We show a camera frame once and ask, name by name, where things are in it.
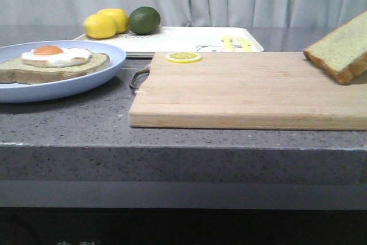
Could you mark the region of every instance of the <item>wooden cutting board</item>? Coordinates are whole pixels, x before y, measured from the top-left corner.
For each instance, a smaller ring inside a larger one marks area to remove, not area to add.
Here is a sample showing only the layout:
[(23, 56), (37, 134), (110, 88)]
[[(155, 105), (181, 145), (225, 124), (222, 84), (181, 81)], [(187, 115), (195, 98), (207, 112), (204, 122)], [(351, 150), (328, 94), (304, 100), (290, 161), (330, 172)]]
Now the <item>wooden cutting board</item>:
[(132, 126), (367, 130), (367, 77), (337, 84), (302, 53), (156, 53), (131, 106)]

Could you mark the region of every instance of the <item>bread slice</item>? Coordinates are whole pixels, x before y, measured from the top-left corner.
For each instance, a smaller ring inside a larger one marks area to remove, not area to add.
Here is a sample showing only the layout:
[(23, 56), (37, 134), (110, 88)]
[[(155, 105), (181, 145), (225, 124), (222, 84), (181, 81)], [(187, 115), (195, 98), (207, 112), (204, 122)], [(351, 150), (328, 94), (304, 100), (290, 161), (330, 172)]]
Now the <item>bread slice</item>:
[(367, 70), (367, 11), (304, 48), (305, 57), (347, 84)]
[(21, 56), (0, 63), (0, 83), (39, 84), (85, 76), (110, 66), (105, 53), (91, 53), (89, 62), (69, 67), (36, 67), (23, 64)]

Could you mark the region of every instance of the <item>lime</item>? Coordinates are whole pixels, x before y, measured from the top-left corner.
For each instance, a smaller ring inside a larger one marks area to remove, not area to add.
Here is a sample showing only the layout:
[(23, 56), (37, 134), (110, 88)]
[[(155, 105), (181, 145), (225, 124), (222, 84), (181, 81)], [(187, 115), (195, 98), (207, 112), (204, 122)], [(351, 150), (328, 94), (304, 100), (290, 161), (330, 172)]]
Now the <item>lime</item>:
[(136, 34), (151, 34), (158, 29), (161, 16), (153, 7), (139, 7), (131, 12), (128, 28)]
[(98, 14), (110, 15), (114, 18), (117, 24), (117, 34), (121, 34), (127, 30), (128, 15), (122, 9), (107, 8), (97, 12)]
[(96, 39), (113, 37), (117, 32), (116, 21), (109, 15), (92, 14), (84, 20), (85, 33)]
[(166, 55), (166, 59), (173, 63), (194, 63), (201, 60), (201, 56), (194, 52), (174, 52)]

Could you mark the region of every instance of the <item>tray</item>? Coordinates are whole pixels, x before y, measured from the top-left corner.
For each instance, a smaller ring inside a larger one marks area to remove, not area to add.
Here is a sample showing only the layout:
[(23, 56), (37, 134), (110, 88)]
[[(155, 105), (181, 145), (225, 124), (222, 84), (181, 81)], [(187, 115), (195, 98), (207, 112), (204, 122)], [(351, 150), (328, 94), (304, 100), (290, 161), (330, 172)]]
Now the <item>tray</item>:
[(244, 37), (251, 43), (254, 52), (264, 48), (243, 28), (227, 27), (160, 27), (150, 35), (131, 32), (118, 34), (113, 38), (95, 40), (83, 34), (74, 40), (97, 41), (123, 49), (128, 57), (151, 58), (155, 52), (222, 52), (224, 34), (232, 35), (235, 52), (243, 52), (236, 37)]

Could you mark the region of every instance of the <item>blue plate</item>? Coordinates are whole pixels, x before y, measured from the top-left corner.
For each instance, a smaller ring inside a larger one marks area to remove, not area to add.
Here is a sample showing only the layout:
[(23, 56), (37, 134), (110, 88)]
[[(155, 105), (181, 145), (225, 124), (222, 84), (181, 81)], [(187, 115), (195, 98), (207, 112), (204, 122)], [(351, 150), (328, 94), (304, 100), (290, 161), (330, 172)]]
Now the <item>blue plate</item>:
[(42, 45), (57, 45), (64, 48), (87, 48), (91, 52), (106, 53), (111, 66), (99, 72), (73, 79), (41, 84), (0, 84), (0, 103), (29, 103), (63, 98), (93, 89), (111, 80), (126, 59), (126, 52), (118, 47), (89, 41), (41, 41), (0, 47), (0, 63), (15, 58)]

